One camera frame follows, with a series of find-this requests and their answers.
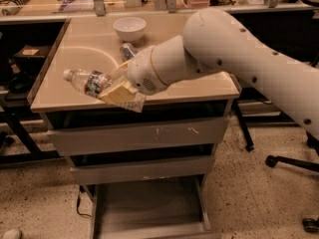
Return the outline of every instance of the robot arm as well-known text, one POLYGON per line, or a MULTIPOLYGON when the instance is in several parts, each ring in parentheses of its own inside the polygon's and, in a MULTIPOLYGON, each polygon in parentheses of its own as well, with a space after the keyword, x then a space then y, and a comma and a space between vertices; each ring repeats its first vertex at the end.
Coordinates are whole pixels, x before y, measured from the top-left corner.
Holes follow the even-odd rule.
POLYGON ((265 46, 220 10, 194 13, 182 36, 139 52, 128 77, 141 93, 152 95, 219 71, 251 85, 319 139, 319 70, 265 46))

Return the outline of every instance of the white bowl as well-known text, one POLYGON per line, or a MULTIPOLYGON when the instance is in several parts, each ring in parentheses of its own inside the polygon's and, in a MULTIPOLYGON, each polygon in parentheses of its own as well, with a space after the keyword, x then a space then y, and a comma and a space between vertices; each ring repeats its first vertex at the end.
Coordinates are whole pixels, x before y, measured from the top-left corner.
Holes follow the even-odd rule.
POLYGON ((143 36, 146 25, 147 22, 144 19, 126 17, 117 20, 113 27, 122 41, 126 43, 135 43, 143 36))

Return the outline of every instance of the clear plastic bottle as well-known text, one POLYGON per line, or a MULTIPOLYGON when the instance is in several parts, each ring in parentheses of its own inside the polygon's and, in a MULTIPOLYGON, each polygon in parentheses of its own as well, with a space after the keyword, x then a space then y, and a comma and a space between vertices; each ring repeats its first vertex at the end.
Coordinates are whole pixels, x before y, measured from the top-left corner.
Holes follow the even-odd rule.
POLYGON ((99 97, 99 93, 109 87, 113 82, 113 78, 110 75, 82 69, 65 70, 63 79, 70 82, 74 89, 80 93, 96 99, 99 97))

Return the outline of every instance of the drawer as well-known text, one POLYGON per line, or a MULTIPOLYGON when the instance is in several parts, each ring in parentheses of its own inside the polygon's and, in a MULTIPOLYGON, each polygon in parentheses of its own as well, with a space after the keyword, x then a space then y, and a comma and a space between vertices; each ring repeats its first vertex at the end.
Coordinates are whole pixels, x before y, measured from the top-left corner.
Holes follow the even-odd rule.
POLYGON ((93 185, 122 181, 149 180, 208 174, 213 156, 188 156, 137 162, 121 162, 71 167, 70 171, 80 185, 93 185))
POLYGON ((49 130, 60 155, 82 155, 136 149, 221 142, 228 117, 181 119, 49 130))
POLYGON ((210 231, 196 176, 96 188, 93 239, 220 238, 210 231))

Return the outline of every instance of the speckled floor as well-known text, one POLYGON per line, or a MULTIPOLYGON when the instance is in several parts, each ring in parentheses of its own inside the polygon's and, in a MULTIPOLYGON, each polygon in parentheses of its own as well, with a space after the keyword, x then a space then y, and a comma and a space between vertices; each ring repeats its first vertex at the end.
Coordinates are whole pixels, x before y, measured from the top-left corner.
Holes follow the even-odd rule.
MULTIPOLYGON (((28 124, 42 149, 53 148, 37 125, 28 124)), ((224 239, 318 238, 303 231, 303 217, 319 215, 319 173, 264 164, 268 154, 319 161, 297 126, 250 127, 255 150, 247 152, 233 117, 203 190, 211 229, 224 239)), ((19 140, 1 154, 23 151, 19 140)), ((11 228, 24 239, 89 238, 91 219, 77 214, 79 187, 64 159, 0 166, 0 234, 11 228)), ((92 204, 81 194, 80 211, 92 204)))

